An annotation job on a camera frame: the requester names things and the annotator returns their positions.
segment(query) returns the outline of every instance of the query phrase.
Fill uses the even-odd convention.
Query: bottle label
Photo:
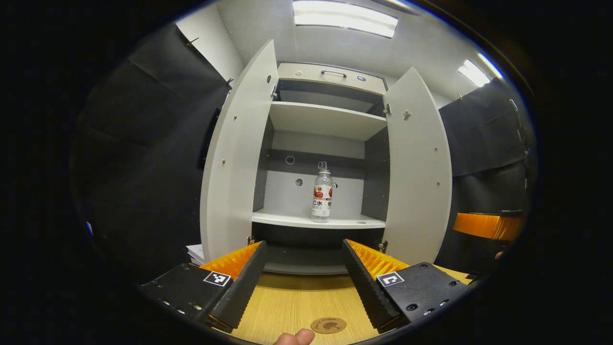
[[[313,209],[312,215],[328,217],[332,209],[332,186],[315,185],[313,189]]]

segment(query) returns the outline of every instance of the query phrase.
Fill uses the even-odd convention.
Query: cabinet shelf
[[[384,117],[315,104],[272,102],[275,130],[366,141],[387,126]]]
[[[377,229],[385,228],[385,222],[357,215],[353,219],[335,219],[331,216],[327,223],[317,223],[311,220],[310,215],[279,215],[261,209],[251,216],[256,223],[284,225],[286,227],[316,228],[316,229]]]

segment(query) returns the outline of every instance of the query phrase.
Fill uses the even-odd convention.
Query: white cabinet
[[[283,272],[284,262],[295,269],[315,255],[302,274],[342,273],[342,264],[326,266],[319,255],[340,257],[333,247],[307,247],[369,233],[410,265],[434,261],[449,218],[451,161],[417,71],[386,90],[383,79],[349,69],[277,64],[269,41],[244,69],[213,132],[200,202],[205,259],[244,247],[248,236],[262,239],[270,228],[271,253],[279,255],[270,271]],[[329,223],[310,220],[319,160],[329,162],[338,183]],[[284,241],[288,247],[279,247]],[[300,271],[293,269],[287,272]]]

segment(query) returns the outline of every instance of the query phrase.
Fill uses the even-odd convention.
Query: sticker
[[[332,209],[332,186],[315,185],[313,189],[313,208],[311,215],[328,217]]]
[[[394,284],[398,284],[400,282],[405,281],[404,279],[402,279],[402,277],[396,273],[396,272],[391,272],[391,273],[386,273],[386,274],[382,274],[380,276],[377,276],[377,280],[379,280],[379,282],[381,283],[381,285],[385,286],[390,286],[390,285],[394,285]]]
[[[227,274],[211,271],[211,273],[209,273],[208,276],[203,281],[207,283],[211,283],[213,285],[226,286],[229,280],[230,280],[230,276],[228,276]]]
[[[347,322],[337,317],[323,317],[313,321],[311,329],[317,333],[331,334],[340,332],[347,327]]]

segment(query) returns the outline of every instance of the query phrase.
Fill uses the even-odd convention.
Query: ceiling
[[[393,38],[342,28],[294,25],[292,0],[223,0],[219,15],[246,65],[269,39],[278,61],[332,64],[400,78],[414,66],[431,91],[450,100],[477,88],[457,70],[467,58],[488,73],[470,40],[418,7],[406,14],[370,0],[345,0],[393,15]]]

